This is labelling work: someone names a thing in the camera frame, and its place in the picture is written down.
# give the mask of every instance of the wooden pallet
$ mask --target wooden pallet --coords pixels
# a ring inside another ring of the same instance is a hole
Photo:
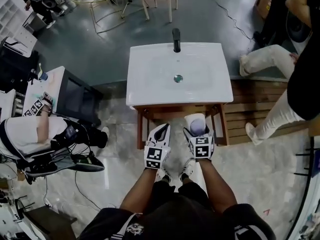
[[[257,126],[266,118],[276,101],[287,89],[286,82],[232,80],[233,102],[224,105],[229,144],[250,142],[245,125]],[[271,137],[286,135],[308,127],[295,122],[280,127]]]

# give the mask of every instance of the white sneaker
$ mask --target white sneaker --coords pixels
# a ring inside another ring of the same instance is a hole
[[[106,133],[106,136],[108,137],[108,140],[109,140],[109,136],[110,136],[109,127],[108,127],[108,126],[103,127],[102,130],[101,130],[101,132]]]
[[[188,175],[188,177],[190,177],[190,175],[194,172],[195,164],[196,164],[196,160],[194,158],[190,158],[188,161],[186,161],[184,168],[179,175],[179,179],[181,182],[182,182],[182,179],[181,179],[182,174],[186,174]]]
[[[50,29],[50,28],[52,27],[52,25],[55,24],[55,23],[56,23],[55,20],[52,21],[51,23],[48,24],[48,26],[46,26],[46,29],[47,29],[47,30]]]
[[[247,77],[250,74],[246,72],[245,67],[244,67],[244,59],[247,57],[247,55],[243,55],[240,57],[239,62],[240,62],[240,68],[239,68],[239,74],[242,77]]]
[[[251,141],[254,145],[259,145],[262,143],[263,140],[257,138],[255,130],[256,130],[256,128],[252,125],[252,123],[247,122],[245,124],[246,134],[249,136],[249,138],[251,139]]]
[[[156,175],[162,179],[164,176],[168,176],[169,177],[169,183],[172,182],[172,177],[171,175],[167,172],[167,170],[165,168],[160,168],[158,169],[158,172],[156,173]]]

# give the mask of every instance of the sink drain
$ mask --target sink drain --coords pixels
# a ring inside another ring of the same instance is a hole
[[[173,78],[173,80],[174,80],[176,83],[181,83],[183,79],[184,79],[183,76],[180,75],[180,74],[176,74],[176,75],[174,76],[174,78]]]

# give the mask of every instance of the foot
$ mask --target foot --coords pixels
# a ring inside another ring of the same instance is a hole
[[[65,13],[65,10],[61,10],[61,11],[58,13],[58,15],[61,16],[61,15],[64,14],[64,13]]]
[[[53,24],[55,24],[55,23],[56,23],[55,20],[52,21],[51,23],[48,24],[48,26],[46,26],[46,29],[47,29],[47,30],[50,29],[50,28],[53,26]]]
[[[103,127],[102,130],[101,130],[101,132],[106,133],[106,136],[107,136],[107,138],[108,138],[108,140],[109,140],[109,136],[110,136],[109,127],[107,127],[107,126]]]
[[[247,122],[245,124],[245,132],[246,134],[249,136],[249,138],[251,139],[252,143],[254,145],[259,145],[261,144],[261,142],[263,141],[262,139],[257,138],[256,135],[256,128],[252,125],[252,123]]]
[[[186,174],[188,175],[188,177],[191,176],[191,174],[193,173],[194,171],[194,166],[196,164],[196,160],[194,158],[190,158],[184,165],[184,168],[182,170],[182,172],[180,173],[179,175],[179,179],[180,181],[182,182],[182,175],[183,174]]]
[[[247,55],[243,55],[240,57],[239,59],[239,63],[240,63],[240,68],[239,68],[239,74],[242,77],[247,77],[250,74],[245,70],[245,66],[244,66],[244,60],[247,58]]]
[[[167,176],[169,178],[169,183],[172,182],[172,177],[165,168],[158,169],[156,175],[158,175],[160,179],[163,179],[164,176]]]
[[[263,48],[267,45],[266,38],[263,37],[258,31],[253,33],[253,39],[260,46],[260,48]]]

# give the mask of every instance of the black shirt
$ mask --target black shirt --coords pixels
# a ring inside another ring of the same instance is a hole
[[[249,204],[237,204],[222,215],[197,201],[177,195],[152,213],[133,217],[130,211],[104,208],[78,240],[275,240],[269,227]]]
[[[304,120],[320,114],[320,11],[310,8],[312,36],[300,55],[289,79],[287,98],[290,107]]]

